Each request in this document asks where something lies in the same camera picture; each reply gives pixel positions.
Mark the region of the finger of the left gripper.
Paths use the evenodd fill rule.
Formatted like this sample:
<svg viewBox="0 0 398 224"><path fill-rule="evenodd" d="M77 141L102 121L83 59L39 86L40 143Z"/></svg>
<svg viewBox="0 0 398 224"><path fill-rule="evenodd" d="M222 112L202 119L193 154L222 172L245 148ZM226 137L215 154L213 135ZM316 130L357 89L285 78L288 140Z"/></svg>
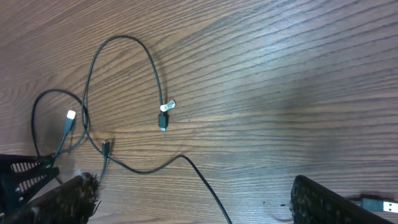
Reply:
<svg viewBox="0 0 398 224"><path fill-rule="evenodd" d="M60 171L52 156L1 155L1 213L9 215L31 200Z"/></svg>

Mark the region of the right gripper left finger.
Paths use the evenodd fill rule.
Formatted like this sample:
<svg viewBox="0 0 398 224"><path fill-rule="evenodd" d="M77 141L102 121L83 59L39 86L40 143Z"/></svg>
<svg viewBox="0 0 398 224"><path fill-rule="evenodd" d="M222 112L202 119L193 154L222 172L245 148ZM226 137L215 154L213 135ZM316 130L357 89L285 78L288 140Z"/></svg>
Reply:
<svg viewBox="0 0 398 224"><path fill-rule="evenodd" d="M6 215L4 224L86 224L100 204L100 181L82 173Z"/></svg>

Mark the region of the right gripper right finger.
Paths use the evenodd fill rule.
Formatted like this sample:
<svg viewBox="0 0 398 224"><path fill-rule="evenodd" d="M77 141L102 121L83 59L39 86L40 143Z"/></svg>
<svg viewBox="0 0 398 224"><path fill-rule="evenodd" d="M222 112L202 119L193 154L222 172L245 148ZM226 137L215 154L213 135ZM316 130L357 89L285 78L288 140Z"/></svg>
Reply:
<svg viewBox="0 0 398 224"><path fill-rule="evenodd" d="M298 175L291 190L290 211L294 224L392 224L376 213L394 213L395 203L367 195L344 198Z"/></svg>

